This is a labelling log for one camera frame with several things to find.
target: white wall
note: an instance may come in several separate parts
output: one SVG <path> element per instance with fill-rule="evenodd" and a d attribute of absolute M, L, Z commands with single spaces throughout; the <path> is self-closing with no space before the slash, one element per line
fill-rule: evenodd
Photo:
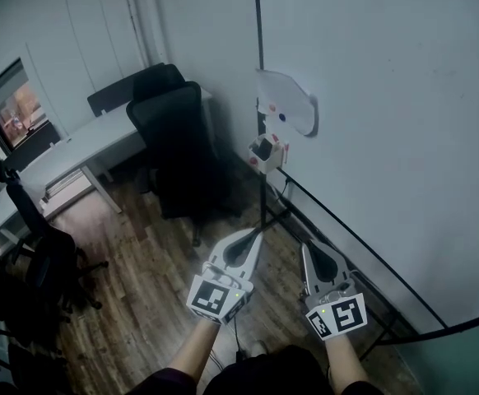
<path fill-rule="evenodd" d="M 172 62 L 216 96 L 215 122 L 244 156 L 254 1 L 160 9 Z M 275 126 L 291 143 L 286 170 L 448 324 L 479 316 L 479 0 L 262 0 L 262 13 L 265 67 L 319 98 L 317 137 Z M 417 328 L 439 327 L 337 223 L 292 200 Z"/>
<path fill-rule="evenodd" d="M 94 118 L 87 96 L 142 68 L 125 0 L 0 0 L 0 73 L 19 57 L 62 135 Z"/>

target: desk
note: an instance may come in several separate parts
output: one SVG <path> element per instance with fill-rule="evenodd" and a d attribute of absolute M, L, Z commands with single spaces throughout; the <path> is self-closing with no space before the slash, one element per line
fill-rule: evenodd
<path fill-rule="evenodd" d="M 213 140 L 212 121 L 208 109 L 211 95 L 202 89 L 202 107 L 207 130 Z M 106 192 L 99 180 L 91 173 L 86 163 L 110 146 L 121 142 L 137 132 L 126 114 L 126 106 L 102 115 L 79 128 L 49 148 L 23 171 L 20 177 L 29 184 L 49 186 L 72 171 L 81 168 L 91 184 L 99 191 L 106 202 L 117 212 L 121 209 Z M 7 195 L 5 188 L 0 192 L 0 229 L 16 214 L 16 206 Z"/>

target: green surface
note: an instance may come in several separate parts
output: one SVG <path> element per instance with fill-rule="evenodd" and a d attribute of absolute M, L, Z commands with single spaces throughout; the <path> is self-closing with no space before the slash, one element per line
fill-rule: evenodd
<path fill-rule="evenodd" d="M 479 327 L 397 349 L 426 395 L 479 395 Z"/>

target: shoe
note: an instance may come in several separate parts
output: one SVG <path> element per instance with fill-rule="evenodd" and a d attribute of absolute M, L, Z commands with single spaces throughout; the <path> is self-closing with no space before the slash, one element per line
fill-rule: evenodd
<path fill-rule="evenodd" d="M 269 353 L 269 350 L 267 349 L 267 346 L 265 345 L 265 342 L 263 341 L 258 340 L 250 347 L 251 357 L 258 357 L 268 353 Z"/>

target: forearm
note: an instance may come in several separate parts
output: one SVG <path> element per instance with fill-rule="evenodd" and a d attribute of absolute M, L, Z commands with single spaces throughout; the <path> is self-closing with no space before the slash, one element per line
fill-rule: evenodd
<path fill-rule="evenodd" d="M 368 376 L 346 335 L 328 339 L 325 342 L 325 347 L 328 351 L 331 380 L 336 394 L 342 393 L 345 388 L 354 382 L 368 381 Z"/>
<path fill-rule="evenodd" d="M 168 367 L 180 370 L 191 376 L 196 383 L 199 382 L 219 330 L 220 325 L 217 323 L 200 319 Z"/>

